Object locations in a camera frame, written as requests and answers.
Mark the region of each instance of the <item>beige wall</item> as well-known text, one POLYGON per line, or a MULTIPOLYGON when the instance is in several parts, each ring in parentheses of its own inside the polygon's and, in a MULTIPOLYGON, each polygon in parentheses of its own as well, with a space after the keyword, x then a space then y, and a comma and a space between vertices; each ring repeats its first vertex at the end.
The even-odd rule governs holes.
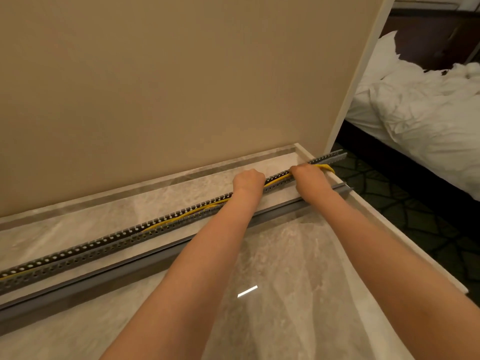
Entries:
POLYGON ((0 0, 0 216, 299 142, 383 0, 0 0))

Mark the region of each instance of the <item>white pillow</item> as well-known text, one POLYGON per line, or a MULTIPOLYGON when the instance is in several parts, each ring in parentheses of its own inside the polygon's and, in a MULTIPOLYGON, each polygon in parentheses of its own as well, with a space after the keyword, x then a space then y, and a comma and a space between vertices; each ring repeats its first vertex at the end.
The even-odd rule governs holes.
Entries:
POLYGON ((395 34, 397 32, 392 31, 378 39, 359 87, 378 82, 395 70, 399 62, 399 55, 395 52, 395 34))

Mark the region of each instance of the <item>hand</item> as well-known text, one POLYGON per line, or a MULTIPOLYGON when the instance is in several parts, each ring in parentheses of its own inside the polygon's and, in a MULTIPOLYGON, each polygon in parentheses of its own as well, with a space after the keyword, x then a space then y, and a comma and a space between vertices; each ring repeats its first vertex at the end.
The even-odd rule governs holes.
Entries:
POLYGON ((255 199, 260 202, 265 185, 265 174, 255 169, 245 170, 233 178, 234 196, 242 196, 255 199))
POLYGON ((325 193, 333 192, 332 187, 327 181, 323 171, 308 163, 294 165, 290 168, 290 173, 297 181, 297 191, 300 196, 312 205, 315 200, 321 199, 325 193))

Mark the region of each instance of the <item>left hand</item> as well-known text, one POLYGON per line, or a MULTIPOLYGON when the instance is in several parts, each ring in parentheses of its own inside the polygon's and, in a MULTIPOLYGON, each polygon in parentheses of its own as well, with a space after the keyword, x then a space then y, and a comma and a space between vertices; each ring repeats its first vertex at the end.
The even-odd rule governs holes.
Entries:
POLYGON ((233 178, 233 194, 260 201, 265 185, 265 174, 255 169, 245 170, 233 178))

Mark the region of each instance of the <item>wooden headboard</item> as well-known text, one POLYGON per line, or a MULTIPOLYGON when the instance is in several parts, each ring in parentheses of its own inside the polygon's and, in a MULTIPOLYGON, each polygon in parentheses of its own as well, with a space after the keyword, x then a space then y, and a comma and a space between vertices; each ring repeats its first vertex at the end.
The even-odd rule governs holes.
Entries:
POLYGON ((480 13, 392 9, 381 35, 394 30, 400 59, 426 70, 449 69, 465 63, 480 43, 480 13))

